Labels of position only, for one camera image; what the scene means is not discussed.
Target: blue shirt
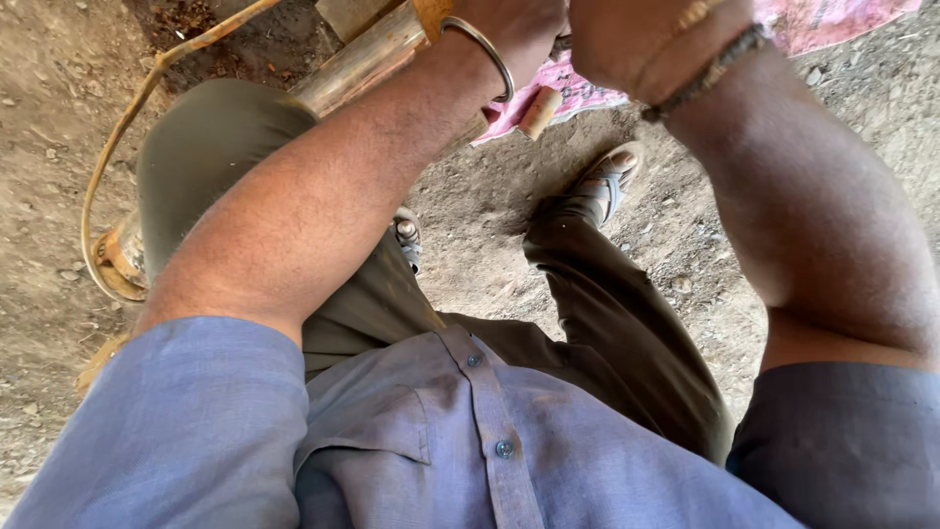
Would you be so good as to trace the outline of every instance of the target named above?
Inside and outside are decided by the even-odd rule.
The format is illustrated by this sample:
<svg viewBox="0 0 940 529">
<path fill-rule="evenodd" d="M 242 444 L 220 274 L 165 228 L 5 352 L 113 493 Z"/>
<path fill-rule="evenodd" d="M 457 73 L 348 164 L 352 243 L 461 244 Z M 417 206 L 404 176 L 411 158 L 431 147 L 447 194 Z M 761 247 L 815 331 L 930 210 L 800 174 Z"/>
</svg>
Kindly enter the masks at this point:
<svg viewBox="0 0 940 529">
<path fill-rule="evenodd" d="M 102 370 L 8 527 L 940 520 L 937 378 L 791 367 L 759 378 L 729 458 L 758 491 L 568 383 L 507 366 L 459 327 L 358 355 L 305 386 L 283 334 L 184 318 Z"/>
</svg>

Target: olive green trousers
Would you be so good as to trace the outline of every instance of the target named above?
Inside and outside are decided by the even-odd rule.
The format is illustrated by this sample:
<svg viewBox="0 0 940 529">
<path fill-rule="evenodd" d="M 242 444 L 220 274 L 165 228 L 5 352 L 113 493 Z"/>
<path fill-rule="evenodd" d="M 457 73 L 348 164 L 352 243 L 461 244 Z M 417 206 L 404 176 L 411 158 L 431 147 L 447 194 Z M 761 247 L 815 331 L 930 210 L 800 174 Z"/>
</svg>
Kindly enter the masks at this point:
<svg viewBox="0 0 940 529">
<path fill-rule="evenodd" d="M 316 124 L 288 93 L 244 81 L 214 80 L 183 94 L 148 134 L 138 163 L 148 274 L 160 272 L 199 217 L 250 168 Z M 548 280 L 566 342 L 550 340 L 532 323 L 436 312 L 389 231 L 306 320 L 307 376 L 460 324 L 506 363 L 566 380 L 679 446 L 723 462 L 731 423 L 714 380 L 646 273 L 597 230 L 599 210 L 595 201 L 555 199 L 523 244 Z"/>
</svg>

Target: hand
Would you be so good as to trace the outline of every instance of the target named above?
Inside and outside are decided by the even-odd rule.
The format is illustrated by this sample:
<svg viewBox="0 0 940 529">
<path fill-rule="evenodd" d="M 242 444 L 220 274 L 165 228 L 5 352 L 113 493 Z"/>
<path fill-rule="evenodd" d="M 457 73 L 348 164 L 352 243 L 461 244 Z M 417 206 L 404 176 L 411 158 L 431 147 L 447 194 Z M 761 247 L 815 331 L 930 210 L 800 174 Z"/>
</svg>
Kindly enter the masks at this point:
<svg viewBox="0 0 940 529">
<path fill-rule="evenodd" d="M 450 14 L 466 20 L 493 43 L 516 88 L 532 80 L 566 22 L 564 0 L 456 0 Z M 450 32 L 463 34 L 455 27 L 446 31 Z"/>
<path fill-rule="evenodd" d="M 680 20 L 695 20 L 685 18 L 692 6 L 692 0 L 572 0 L 574 69 L 597 86 L 661 103 L 753 18 L 751 0 L 724 0 L 681 30 Z"/>
</svg>

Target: pink sack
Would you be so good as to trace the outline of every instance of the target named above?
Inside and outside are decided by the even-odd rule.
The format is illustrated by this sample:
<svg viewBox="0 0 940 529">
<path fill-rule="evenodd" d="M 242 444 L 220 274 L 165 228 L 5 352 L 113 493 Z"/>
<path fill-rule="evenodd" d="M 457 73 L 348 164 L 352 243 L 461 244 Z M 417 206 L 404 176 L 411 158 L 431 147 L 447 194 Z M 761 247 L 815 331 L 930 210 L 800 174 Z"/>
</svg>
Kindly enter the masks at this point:
<svg viewBox="0 0 940 529">
<path fill-rule="evenodd" d="M 842 43 L 918 8 L 920 0 L 756 0 L 754 15 L 774 36 L 780 49 L 798 56 Z M 512 101 L 487 106 L 490 130 L 473 145 L 514 131 L 539 88 L 546 85 L 558 90 L 562 97 L 552 124 L 584 110 L 610 108 L 629 99 L 622 92 L 591 85 L 574 72 L 571 53 L 565 52 L 558 62 L 543 64 L 535 79 L 518 89 Z"/>
</svg>

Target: shirt sleeve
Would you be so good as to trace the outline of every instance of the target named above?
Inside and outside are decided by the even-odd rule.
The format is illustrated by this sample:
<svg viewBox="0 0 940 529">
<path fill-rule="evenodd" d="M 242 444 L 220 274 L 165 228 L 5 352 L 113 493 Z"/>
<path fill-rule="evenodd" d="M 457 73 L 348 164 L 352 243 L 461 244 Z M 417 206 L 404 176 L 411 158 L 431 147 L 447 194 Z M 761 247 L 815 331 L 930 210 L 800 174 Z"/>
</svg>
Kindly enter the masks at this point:
<svg viewBox="0 0 940 529">
<path fill-rule="evenodd" d="M 771 369 L 728 470 L 815 529 L 940 527 L 940 377 L 853 362 Z"/>
<path fill-rule="evenodd" d="M 308 405 L 284 334 L 165 322 L 104 367 L 6 527 L 296 527 Z"/>
</svg>

